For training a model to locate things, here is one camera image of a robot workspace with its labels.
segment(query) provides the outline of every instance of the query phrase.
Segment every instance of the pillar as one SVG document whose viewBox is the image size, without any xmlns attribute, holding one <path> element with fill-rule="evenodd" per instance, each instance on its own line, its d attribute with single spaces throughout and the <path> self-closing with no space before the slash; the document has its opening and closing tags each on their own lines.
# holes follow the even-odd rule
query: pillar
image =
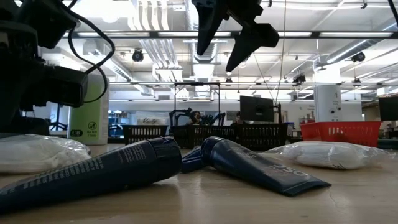
<svg viewBox="0 0 398 224">
<path fill-rule="evenodd" d="M 340 83 L 340 68 L 336 65 L 316 68 L 313 75 L 317 83 Z M 342 121 L 340 86 L 316 86 L 314 88 L 315 121 Z"/>
</svg>

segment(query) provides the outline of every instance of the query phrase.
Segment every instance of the table surface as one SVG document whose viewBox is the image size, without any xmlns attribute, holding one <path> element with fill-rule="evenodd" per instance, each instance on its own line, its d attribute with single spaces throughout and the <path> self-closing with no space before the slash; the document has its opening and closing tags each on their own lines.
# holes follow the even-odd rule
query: table surface
<svg viewBox="0 0 398 224">
<path fill-rule="evenodd" d="M 95 156 L 119 146 L 91 150 Z M 138 190 L 0 216 L 0 223 L 398 223 L 398 159 L 353 171 L 284 164 L 332 186 L 290 198 L 209 167 Z M 0 187 L 24 177 L 0 176 Z"/>
</svg>

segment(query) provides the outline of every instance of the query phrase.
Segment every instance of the plastic bag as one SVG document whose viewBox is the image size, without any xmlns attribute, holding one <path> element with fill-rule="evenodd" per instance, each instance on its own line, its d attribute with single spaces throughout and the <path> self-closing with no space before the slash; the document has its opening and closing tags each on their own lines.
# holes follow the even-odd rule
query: plastic bag
<svg viewBox="0 0 398 224">
<path fill-rule="evenodd" d="M 266 156 L 267 154 L 280 154 L 283 159 L 307 166 L 343 170 L 376 166 L 395 156 L 395 153 L 375 147 L 316 141 L 297 142 L 268 150 L 260 155 Z"/>
<path fill-rule="evenodd" d="M 0 173 L 30 174 L 89 159 L 90 149 L 65 138 L 23 134 L 0 138 Z"/>
<path fill-rule="evenodd" d="M 143 112 L 137 111 L 134 115 L 137 125 L 166 125 L 169 120 L 167 112 Z"/>
</svg>

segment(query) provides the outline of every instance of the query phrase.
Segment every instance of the tube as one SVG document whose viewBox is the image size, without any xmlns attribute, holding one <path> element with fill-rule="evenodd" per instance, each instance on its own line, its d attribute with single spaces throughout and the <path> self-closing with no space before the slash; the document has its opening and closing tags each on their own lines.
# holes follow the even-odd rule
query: tube
<svg viewBox="0 0 398 224">
<path fill-rule="evenodd" d="M 205 167 L 201 159 L 201 147 L 195 146 L 192 151 L 182 157 L 181 173 L 186 174 Z"/>
<path fill-rule="evenodd" d="M 318 178 L 272 162 L 230 140 L 207 138 L 201 146 L 203 162 L 218 171 L 233 175 L 286 196 L 296 196 L 315 187 L 329 187 Z"/>
<path fill-rule="evenodd" d="M 50 170 L 0 189 L 0 213 L 142 187 L 180 172 L 171 138 L 156 138 Z"/>
</svg>

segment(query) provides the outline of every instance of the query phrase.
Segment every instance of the black basket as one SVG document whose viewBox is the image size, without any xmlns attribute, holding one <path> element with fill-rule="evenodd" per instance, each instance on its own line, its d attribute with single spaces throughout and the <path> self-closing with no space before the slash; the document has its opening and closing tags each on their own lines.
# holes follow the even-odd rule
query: black basket
<svg viewBox="0 0 398 224">
<path fill-rule="evenodd" d="M 253 151 L 266 151 L 285 145 L 287 124 L 251 124 L 238 126 L 240 145 Z"/>
<path fill-rule="evenodd" d="M 122 125 L 125 145 L 166 135 L 167 125 Z"/>
<path fill-rule="evenodd" d="M 185 125 L 171 127 L 171 130 L 178 145 L 187 149 L 200 146 L 202 142 L 210 136 L 216 136 L 231 141 L 236 140 L 236 128 L 228 126 Z"/>
</svg>

